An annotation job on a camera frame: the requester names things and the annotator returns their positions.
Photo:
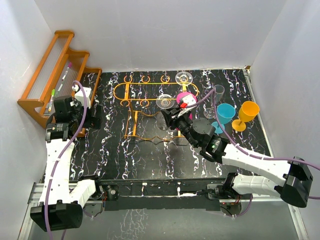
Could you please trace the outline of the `clear short wine glass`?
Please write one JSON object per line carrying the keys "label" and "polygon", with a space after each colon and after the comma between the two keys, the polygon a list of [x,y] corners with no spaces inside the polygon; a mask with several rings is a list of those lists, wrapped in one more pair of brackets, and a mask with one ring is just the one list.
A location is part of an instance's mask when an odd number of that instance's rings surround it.
{"label": "clear short wine glass", "polygon": [[[161,94],[160,96],[157,97],[155,102],[156,102],[156,105],[161,110],[172,108],[174,105],[174,99],[169,94]],[[156,124],[157,124],[157,127],[162,131],[165,131],[168,129],[165,118],[161,113],[161,111],[159,111],[159,113],[156,114]]]}

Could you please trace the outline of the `pink plastic wine glass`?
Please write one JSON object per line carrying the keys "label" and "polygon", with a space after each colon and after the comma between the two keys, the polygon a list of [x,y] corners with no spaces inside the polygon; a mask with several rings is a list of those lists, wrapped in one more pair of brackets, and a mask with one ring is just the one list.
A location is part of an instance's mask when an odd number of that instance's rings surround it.
{"label": "pink plastic wine glass", "polygon": [[[180,105],[181,105],[181,103],[182,103],[182,100],[181,100],[181,98],[183,98],[184,96],[186,96],[186,95],[188,95],[188,94],[191,94],[190,92],[182,92],[182,93],[179,93],[178,95],[177,95],[177,97],[176,97],[176,101],[177,101],[177,104],[178,104],[178,108],[180,108]],[[190,115],[189,115],[189,117],[187,117],[187,115],[185,114],[185,115],[183,115],[182,117],[180,117],[179,119],[178,119],[178,121],[177,121],[177,123],[176,123],[176,126],[175,126],[175,128],[177,129],[177,130],[181,130],[181,126],[184,128],[185,126],[188,126],[188,125],[190,125],[191,124],[191,121],[193,120],[193,116],[192,116],[192,111],[193,111],[193,109],[190,111]]]}

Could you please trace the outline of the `clear large wine glass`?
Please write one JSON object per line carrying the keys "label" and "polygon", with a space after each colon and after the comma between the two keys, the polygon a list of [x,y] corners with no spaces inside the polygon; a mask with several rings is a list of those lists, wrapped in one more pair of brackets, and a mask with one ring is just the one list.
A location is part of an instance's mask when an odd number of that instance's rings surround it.
{"label": "clear large wine glass", "polygon": [[175,82],[182,86],[182,91],[186,92],[188,89],[188,85],[190,85],[193,82],[193,76],[191,73],[186,71],[180,71],[175,75]]}

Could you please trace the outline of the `clear champagne flute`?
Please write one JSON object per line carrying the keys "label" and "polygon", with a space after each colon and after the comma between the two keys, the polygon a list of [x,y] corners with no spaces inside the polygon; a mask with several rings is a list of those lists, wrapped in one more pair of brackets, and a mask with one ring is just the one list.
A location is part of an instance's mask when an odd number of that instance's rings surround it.
{"label": "clear champagne flute", "polygon": [[216,106],[216,104],[221,100],[221,98],[224,95],[225,92],[225,88],[222,85],[215,85],[213,87],[214,92],[210,93],[210,107],[206,108],[203,112],[204,116],[207,119],[214,119],[215,118],[215,111],[214,111],[214,107]]}

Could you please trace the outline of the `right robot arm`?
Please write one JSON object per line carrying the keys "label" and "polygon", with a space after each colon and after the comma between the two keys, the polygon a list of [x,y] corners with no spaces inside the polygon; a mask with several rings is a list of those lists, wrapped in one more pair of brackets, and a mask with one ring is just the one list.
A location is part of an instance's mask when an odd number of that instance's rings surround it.
{"label": "right robot arm", "polygon": [[224,184],[217,187],[219,195],[230,199],[237,195],[269,195],[298,208],[307,206],[313,176],[304,160],[272,158],[232,144],[215,134],[207,119],[191,120],[187,109],[173,107],[163,109],[161,113],[166,126],[171,130],[178,129],[206,160],[253,173],[229,173]]}

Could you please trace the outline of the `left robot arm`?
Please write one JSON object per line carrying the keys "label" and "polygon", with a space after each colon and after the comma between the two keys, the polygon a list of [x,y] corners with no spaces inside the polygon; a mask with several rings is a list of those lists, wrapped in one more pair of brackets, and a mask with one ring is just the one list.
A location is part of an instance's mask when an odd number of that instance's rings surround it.
{"label": "left robot arm", "polygon": [[97,175],[82,176],[70,188],[70,165],[74,140],[83,128],[98,129],[101,119],[91,113],[89,97],[60,96],[53,101],[54,113],[45,125],[47,151],[45,179],[38,205],[30,210],[31,219],[45,232],[79,228],[83,208],[89,199],[103,195]]}

